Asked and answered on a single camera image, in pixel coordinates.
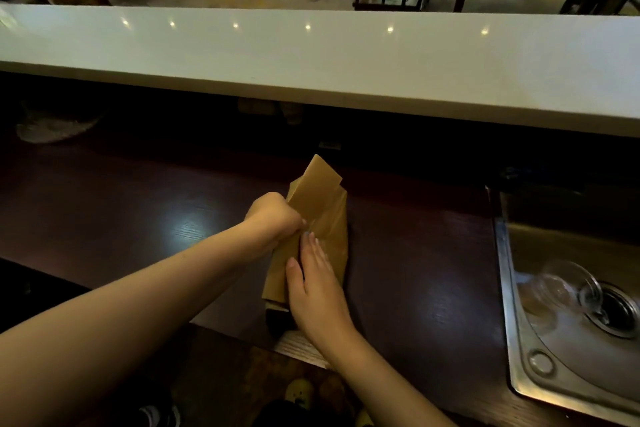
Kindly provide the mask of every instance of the transparent cup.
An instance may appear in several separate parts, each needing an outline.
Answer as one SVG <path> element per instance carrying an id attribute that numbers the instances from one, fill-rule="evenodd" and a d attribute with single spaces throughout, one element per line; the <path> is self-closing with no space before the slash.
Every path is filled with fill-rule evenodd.
<path id="1" fill-rule="evenodd" d="M 518 293 L 524 310 L 535 316 L 560 310 L 598 314 L 602 308 L 602 289 L 596 278 L 565 260 L 548 261 L 539 274 L 518 284 Z"/>

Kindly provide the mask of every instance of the dark wooden countertop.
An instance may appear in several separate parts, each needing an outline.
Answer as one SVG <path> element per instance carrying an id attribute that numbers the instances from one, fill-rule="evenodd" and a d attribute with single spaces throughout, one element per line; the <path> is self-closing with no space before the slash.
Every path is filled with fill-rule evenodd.
<path id="1" fill-rule="evenodd" d="M 0 257 L 99 287 L 243 219 L 308 159 L 95 129 L 0 140 Z M 508 386 L 492 221 L 481 187 L 337 167 L 348 190 L 346 291 L 356 324 L 437 406 L 506 426 L 604 425 Z M 268 348 L 265 259 L 194 322 Z"/>

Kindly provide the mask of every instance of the folded brown paper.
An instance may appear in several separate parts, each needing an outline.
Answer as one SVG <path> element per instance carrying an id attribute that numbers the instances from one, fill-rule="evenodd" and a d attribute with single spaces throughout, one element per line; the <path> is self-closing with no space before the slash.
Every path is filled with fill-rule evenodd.
<path id="1" fill-rule="evenodd" d="M 340 285 L 347 266 L 347 192 L 342 178 L 329 164 L 315 155 L 302 177 L 289 186 L 289 205 L 307 220 L 307 231 L 314 232 L 328 255 Z M 290 257 L 299 258 L 300 234 L 278 244 L 264 282 L 262 299 L 280 306 L 289 304 L 285 266 Z"/>

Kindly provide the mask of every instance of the drain hole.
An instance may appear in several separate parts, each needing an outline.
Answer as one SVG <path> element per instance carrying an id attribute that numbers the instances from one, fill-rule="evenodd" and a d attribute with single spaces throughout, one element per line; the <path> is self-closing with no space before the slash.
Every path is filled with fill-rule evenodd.
<path id="1" fill-rule="evenodd" d="M 638 307 L 636 302 L 618 287 L 600 283 L 602 287 L 602 310 L 587 314 L 596 326 L 608 334 L 622 338 L 636 336 Z"/>

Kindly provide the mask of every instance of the sink basin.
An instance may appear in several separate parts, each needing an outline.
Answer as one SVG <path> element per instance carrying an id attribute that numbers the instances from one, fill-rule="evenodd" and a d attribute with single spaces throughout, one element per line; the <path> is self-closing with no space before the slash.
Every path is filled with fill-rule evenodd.
<path id="1" fill-rule="evenodd" d="M 492 192 L 513 388 L 640 426 L 640 189 L 525 185 Z M 604 292 L 602 316 L 525 311 L 518 284 L 548 261 L 579 264 Z"/>

